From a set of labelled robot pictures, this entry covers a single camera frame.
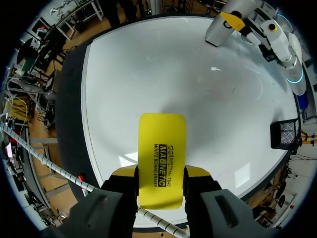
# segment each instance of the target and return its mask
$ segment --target white tabletop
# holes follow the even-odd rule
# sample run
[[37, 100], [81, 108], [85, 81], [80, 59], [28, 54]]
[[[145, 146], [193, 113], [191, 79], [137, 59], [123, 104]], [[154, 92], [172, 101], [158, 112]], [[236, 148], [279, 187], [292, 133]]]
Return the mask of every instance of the white tabletop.
[[[137, 163], [143, 113], [177, 113], [187, 120], [186, 164], [209, 171], [242, 197], [278, 164], [273, 121], [297, 118], [292, 91], [276, 62], [236, 32], [216, 48], [205, 42], [212, 19], [165, 17], [106, 33], [87, 48], [82, 118], [100, 185], [119, 167]], [[174, 223], [178, 210], [154, 210]], [[137, 216], [135, 227], [154, 225]]]

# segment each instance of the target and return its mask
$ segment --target white cable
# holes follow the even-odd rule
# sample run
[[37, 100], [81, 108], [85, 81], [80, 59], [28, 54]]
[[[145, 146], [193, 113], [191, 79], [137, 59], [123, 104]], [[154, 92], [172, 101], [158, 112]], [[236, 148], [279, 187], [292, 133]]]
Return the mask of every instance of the white cable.
[[[13, 139], [15, 139], [24, 149], [30, 152], [35, 158], [41, 161], [42, 164], [47, 165], [49, 168], [57, 172], [58, 174], [62, 175], [63, 177], [67, 178], [68, 180], [72, 181], [76, 185], [88, 190], [89, 192], [94, 191], [95, 187], [81, 181], [79, 178], [71, 175], [69, 172], [63, 170], [61, 167], [57, 166], [56, 164], [52, 163], [48, 158], [44, 155], [40, 154], [36, 149], [34, 149], [31, 145], [29, 145], [21, 136], [16, 134], [11, 128], [9, 128], [3, 121], [0, 121], [0, 130], [7, 133]], [[151, 221], [152, 223], [156, 224], [158, 227], [162, 228], [163, 230], [167, 231], [168, 233], [178, 237], [178, 238], [189, 238], [189, 234], [186, 231], [178, 228], [177, 226], [163, 220], [162, 218], [154, 215], [153, 213], [138, 207], [137, 213]]]
[[[9, 91], [9, 93], [11, 94], [11, 96], [15, 97], [15, 96], [11, 93], [10, 88], [9, 88], [9, 82], [10, 82], [11, 80], [13, 80], [13, 79], [18, 79], [18, 78], [12, 77], [12, 78], [8, 81], [8, 84], [7, 84], [6, 87], [7, 87], [8, 91]], [[27, 115], [28, 115], [28, 106], [26, 105], [26, 103], [25, 103], [22, 99], [19, 99], [19, 97], [15, 97], [15, 98], [17, 98], [18, 100], [20, 100], [21, 102], [23, 102], [24, 105], [25, 105], [25, 118], [24, 118], [24, 122], [23, 122], [23, 124], [22, 124], [21, 130], [20, 130], [20, 134], [21, 134], [22, 129], [23, 129], [24, 124], [25, 124], [25, 121], [26, 121], [26, 117], [27, 117]], [[13, 107], [13, 99], [12, 99], [12, 104], [11, 104], [11, 113], [12, 113], [12, 107]]]
[[141, 217], [144, 217], [148, 221], [156, 224], [158, 227], [162, 228], [163, 230], [167, 231], [168, 233], [172, 234], [175, 237], [178, 238], [189, 238], [189, 234], [178, 228], [177, 226], [167, 222], [166, 220], [163, 220], [162, 218], [154, 215], [153, 213], [138, 207], [138, 212], [137, 212]]
[[81, 181], [74, 175], [71, 175], [69, 172], [63, 170], [61, 167], [57, 166], [56, 164], [52, 163], [48, 158], [44, 155], [40, 154], [36, 149], [30, 146], [25, 140], [22, 139], [21, 136], [17, 135], [11, 128], [9, 128], [3, 121], [0, 121], [0, 129], [15, 139], [24, 149], [30, 152], [35, 158], [39, 159], [42, 164], [47, 165], [50, 169], [54, 170], [58, 174], [62, 175], [63, 177], [67, 178], [68, 180], [72, 181], [73, 183], [77, 184], [78, 186], [92, 192], [95, 187]]

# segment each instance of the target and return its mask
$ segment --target yellow whiteboard eraser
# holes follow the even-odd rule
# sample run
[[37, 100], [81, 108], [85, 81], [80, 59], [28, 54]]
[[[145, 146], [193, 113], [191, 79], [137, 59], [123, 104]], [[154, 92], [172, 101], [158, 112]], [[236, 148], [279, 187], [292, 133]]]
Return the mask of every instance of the yellow whiteboard eraser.
[[177, 209], [183, 202], [186, 119], [180, 114], [143, 114], [139, 121], [139, 204]]

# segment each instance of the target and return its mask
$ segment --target person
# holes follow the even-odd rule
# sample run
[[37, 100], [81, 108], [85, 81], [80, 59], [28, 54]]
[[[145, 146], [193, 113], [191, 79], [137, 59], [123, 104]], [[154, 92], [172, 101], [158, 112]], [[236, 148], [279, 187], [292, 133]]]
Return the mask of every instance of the person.
[[[137, 19], [137, 8], [132, 0], [119, 0], [121, 7], [124, 10], [127, 21]], [[111, 27], [116, 27], [120, 24], [120, 19], [117, 13], [116, 0], [101, 0], [100, 7], [104, 12], [104, 16], [109, 20]]]

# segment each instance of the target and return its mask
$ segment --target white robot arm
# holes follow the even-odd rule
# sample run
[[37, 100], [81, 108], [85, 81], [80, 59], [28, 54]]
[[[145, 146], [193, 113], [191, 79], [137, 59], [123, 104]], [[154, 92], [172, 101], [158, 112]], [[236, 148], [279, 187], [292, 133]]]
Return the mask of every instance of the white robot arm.
[[237, 30], [248, 41], [258, 46], [267, 61], [276, 60], [281, 71], [296, 95], [306, 91], [306, 81], [302, 67], [302, 50], [297, 37], [284, 32], [279, 24], [267, 17], [260, 26], [248, 19], [258, 10], [256, 0], [229, 0], [206, 32], [206, 41], [214, 46], [221, 43]]

